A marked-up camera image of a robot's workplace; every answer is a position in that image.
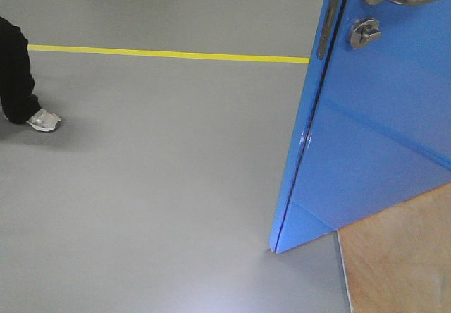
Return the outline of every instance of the gray floor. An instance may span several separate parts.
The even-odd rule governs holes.
[[[322,1],[0,0],[0,15],[35,44],[308,57]]]

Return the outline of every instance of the yellow floor marking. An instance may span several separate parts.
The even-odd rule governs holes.
[[[62,47],[56,45],[29,44],[30,51],[75,52],[82,54],[121,54],[124,56],[146,56],[185,59],[209,59],[215,61],[258,61],[266,63],[308,64],[309,58],[285,56],[253,56],[246,54],[202,54],[197,52],[147,51],[127,49],[106,49],[99,47]]]

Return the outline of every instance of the blue door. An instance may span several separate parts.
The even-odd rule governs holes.
[[[451,181],[451,0],[325,0],[277,253]]]

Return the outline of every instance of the wooden panel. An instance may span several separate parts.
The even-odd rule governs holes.
[[[339,234],[355,313],[451,312],[451,183]]]

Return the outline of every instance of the foot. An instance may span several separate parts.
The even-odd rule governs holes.
[[[47,113],[44,109],[40,109],[27,120],[27,124],[40,132],[51,132],[59,127],[61,119],[54,113]]]

